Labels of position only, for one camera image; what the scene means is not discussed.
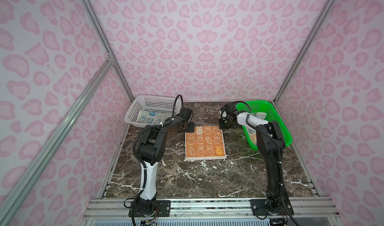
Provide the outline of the white plastic basket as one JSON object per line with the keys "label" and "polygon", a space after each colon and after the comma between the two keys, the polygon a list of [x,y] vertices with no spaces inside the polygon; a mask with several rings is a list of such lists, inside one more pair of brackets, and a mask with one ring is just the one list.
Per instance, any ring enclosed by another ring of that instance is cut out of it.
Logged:
{"label": "white plastic basket", "polygon": [[124,122],[139,128],[144,128],[147,125],[155,125],[137,122],[136,120],[139,112],[144,110],[162,113],[171,112],[173,116],[178,114],[183,106],[181,99],[176,101],[175,106],[174,103],[175,98],[172,97],[140,95],[133,101],[127,110]]}

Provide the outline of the blue bunny pattern towel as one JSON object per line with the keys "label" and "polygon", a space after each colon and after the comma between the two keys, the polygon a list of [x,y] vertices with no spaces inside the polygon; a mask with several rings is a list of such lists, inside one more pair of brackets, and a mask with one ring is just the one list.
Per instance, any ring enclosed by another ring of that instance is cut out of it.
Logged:
{"label": "blue bunny pattern towel", "polygon": [[137,122],[144,124],[160,124],[172,116],[171,112],[162,113],[154,111],[140,111]]}

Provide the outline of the orange bunny towel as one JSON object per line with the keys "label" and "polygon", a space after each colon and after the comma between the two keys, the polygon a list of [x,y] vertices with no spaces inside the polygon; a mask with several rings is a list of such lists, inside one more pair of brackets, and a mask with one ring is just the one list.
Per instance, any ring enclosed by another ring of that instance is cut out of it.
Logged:
{"label": "orange bunny towel", "polygon": [[185,134],[187,161],[226,159],[223,131],[219,126],[195,127],[194,133]]}

